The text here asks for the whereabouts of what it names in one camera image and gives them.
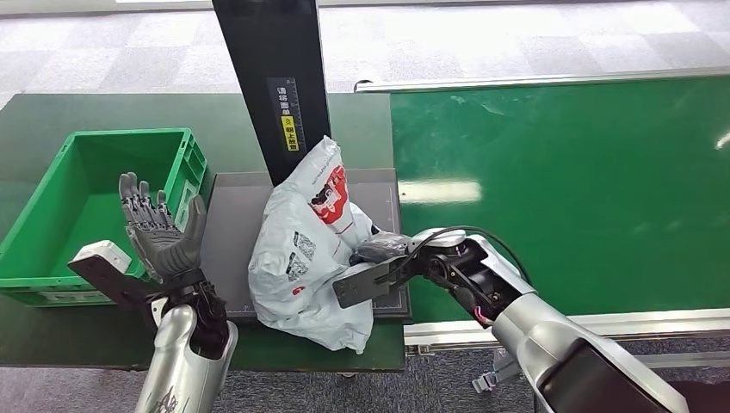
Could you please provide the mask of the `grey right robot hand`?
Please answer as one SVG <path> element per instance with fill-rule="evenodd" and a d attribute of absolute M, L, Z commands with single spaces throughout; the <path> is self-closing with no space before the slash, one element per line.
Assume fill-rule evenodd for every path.
<path fill-rule="evenodd" d="M 411 238 L 398 233 L 380 231 L 358 245 L 349 258 L 350 266 L 363 262 L 375 264 L 409 254 Z"/>

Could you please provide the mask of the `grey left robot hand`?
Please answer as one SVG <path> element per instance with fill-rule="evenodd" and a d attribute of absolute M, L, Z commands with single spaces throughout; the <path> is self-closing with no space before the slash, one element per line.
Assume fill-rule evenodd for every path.
<path fill-rule="evenodd" d="M 200 195 L 189 199 L 188 220 L 180 230 L 167 206 L 166 193 L 159 190 L 151 196 L 149 183 L 132 171 L 120 175 L 119 194 L 126 233 L 152 278 L 169 283 L 201 266 L 207 211 Z"/>

